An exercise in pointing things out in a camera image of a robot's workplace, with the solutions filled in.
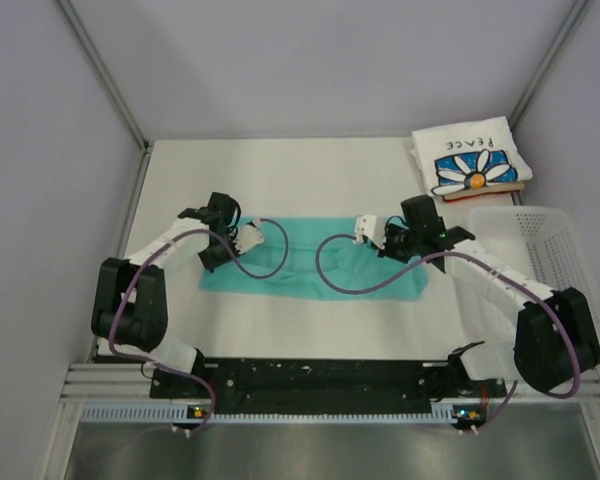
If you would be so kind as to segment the teal t shirt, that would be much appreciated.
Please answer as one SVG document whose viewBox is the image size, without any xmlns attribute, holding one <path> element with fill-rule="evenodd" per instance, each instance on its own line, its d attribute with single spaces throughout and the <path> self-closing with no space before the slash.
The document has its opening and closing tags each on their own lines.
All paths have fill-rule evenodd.
<svg viewBox="0 0 600 480">
<path fill-rule="evenodd" d="M 240 258 L 241 264 L 256 275 L 274 270 L 286 257 L 282 269 L 267 279 L 245 275 L 235 263 L 215 272 L 204 271 L 199 288 L 213 293 L 239 293 L 298 298 L 317 301 L 393 300 L 412 302 L 420 299 L 429 284 L 424 267 L 419 266 L 391 284 L 362 295 L 349 295 L 324 283 L 315 265 L 319 244 L 335 234 L 353 232 L 353 217 L 277 217 L 278 225 L 263 223 L 262 245 Z M 368 246 L 351 240 L 329 242 L 321 252 L 322 272 L 329 282 L 346 290 L 377 286 L 404 268 L 398 261 L 379 258 Z"/>
</svg>

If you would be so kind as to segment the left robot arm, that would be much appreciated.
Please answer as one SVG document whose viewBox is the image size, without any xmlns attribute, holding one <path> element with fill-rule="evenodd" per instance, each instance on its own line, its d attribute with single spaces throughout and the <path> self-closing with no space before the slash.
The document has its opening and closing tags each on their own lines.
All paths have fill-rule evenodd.
<svg viewBox="0 0 600 480">
<path fill-rule="evenodd" d="M 167 280 L 198 260 L 212 272 L 239 255 L 236 248 L 239 203 L 214 192 L 206 206 L 187 208 L 169 229 L 124 259 L 108 258 L 99 271 L 91 330 L 112 354 L 174 370 L 172 384 L 185 396 L 206 387 L 196 366 L 199 351 L 169 328 Z"/>
</svg>

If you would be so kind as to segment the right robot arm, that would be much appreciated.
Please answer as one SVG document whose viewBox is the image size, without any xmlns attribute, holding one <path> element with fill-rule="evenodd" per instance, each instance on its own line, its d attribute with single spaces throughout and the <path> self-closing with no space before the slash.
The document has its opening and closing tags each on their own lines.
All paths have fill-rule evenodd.
<svg viewBox="0 0 600 480">
<path fill-rule="evenodd" d="M 491 336 L 466 348 L 447 370 L 449 388 L 467 396 L 483 380 L 502 379 L 553 398 L 575 396 L 583 373 L 600 364 L 586 295 L 542 283 L 490 251 L 476 233 L 446 225 L 427 195 L 402 201 L 401 211 L 402 225 L 383 229 L 379 256 L 430 263 L 497 312 L 486 323 Z"/>
</svg>

